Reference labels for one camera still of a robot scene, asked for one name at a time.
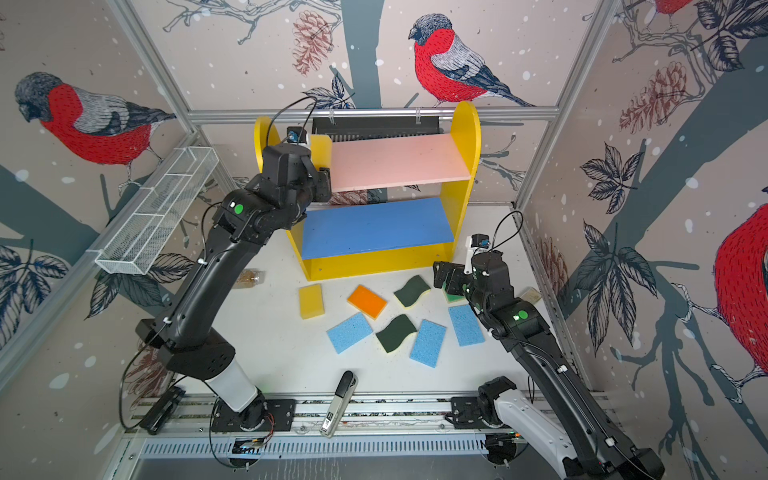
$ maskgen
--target wire mesh basket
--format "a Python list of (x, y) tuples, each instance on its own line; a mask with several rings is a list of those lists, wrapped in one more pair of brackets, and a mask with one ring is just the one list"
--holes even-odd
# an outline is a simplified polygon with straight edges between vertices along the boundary
[(168, 172), (107, 243), (96, 264), (108, 273), (145, 275), (219, 163), (210, 147), (176, 150)]

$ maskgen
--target white table surface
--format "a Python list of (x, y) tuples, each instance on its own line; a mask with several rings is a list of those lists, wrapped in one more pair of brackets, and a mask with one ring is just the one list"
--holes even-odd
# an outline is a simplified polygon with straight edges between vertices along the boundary
[[(467, 235), (492, 236), (496, 224), (507, 213), (508, 207), (470, 207), (453, 261), (464, 263), (463, 239)], [(500, 229), (497, 242), (514, 232), (515, 223), (510, 217)], [(516, 293), (529, 286), (538, 288), (519, 238), (508, 241), (500, 251), (509, 266)], [(476, 391), (482, 383), (501, 375), (520, 386), (524, 386), (528, 378), (522, 366), (490, 336), (486, 336), (482, 344), (458, 346), (448, 314), (449, 305), (441, 290), (433, 288), (414, 307), (403, 309), (393, 292), (417, 274), (431, 285), (431, 267), (325, 280), (321, 282), (325, 315), (308, 320), (299, 315), (298, 290), (310, 282), (304, 277), (285, 232), (276, 232), (248, 267), (265, 271), (264, 283), (232, 290), (217, 315), (214, 328), (235, 347), (236, 358), (246, 374), (267, 394), (328, 394), (336, 389), (347, 369), (357, 375), (356, 391), (361, 393), (467, 392)], [(374, 333), (401, 313), (408, 315), (416, 328), (423, 319), (447, 327), (436, 368), (409, 358), (416, 334), (408, 336), (389, 354), (376, 335), (366, 337), (341, 354), (336, 353), (326, 331), (357, 313), (346, 299), (358, 285), (366, 286), (389, 302), (377, 320), (369, 319)], [(536, 307), (551, 323), (543, 301)], [(180, 385), (188, 393), (209, 392), (194, 379), (184, 380)]]

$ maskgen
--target blue shelf board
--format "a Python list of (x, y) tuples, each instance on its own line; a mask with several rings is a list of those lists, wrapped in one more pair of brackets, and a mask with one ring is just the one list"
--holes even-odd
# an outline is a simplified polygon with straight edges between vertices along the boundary
[(438, 243), (453, 243), (442, 202), (421, 198), (307, 212), (301, 257), (311, 260)]

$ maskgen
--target bird head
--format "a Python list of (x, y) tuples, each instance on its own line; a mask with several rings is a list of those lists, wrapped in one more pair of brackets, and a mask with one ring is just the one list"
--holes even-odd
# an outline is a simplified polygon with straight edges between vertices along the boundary
[(51, 121), (51, 108), (48, 105), (48, 94), (57, 86), (63, 84), (59, 77), (36, 71), (22, 78), (16, 84), (16, 103), (18, 110), (26, 121), (39, 118), (42, 121)]
[(442, 13), (429, 13), (416, 20), (408, 39), (416, 40), (416, 43), (423, 47), (429, 37), (441, 28), (453, 28), (453, 25)]

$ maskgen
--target blue sponge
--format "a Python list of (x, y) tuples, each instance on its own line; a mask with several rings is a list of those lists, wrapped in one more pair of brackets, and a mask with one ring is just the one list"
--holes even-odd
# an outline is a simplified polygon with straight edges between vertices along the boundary
[(413, 350), (411, 350), (411, 359), (435, 368), (444, 338), (444, 326), (432, 323), (429, 320), (422, 320), (419, 335), (413, 344)]
[(453, 323), (453, 331), (456, 332), (458, 346), (475, 345), (485, 341), (475, 312), (469, 305), (452, 306), (448, 313)]
[(331, 339), (336, 353), (341, 353), (371, 333), (373, 333), (373, 330), (368, 321), (362, 313), (358, 313), (328, 330), (328, 338)]

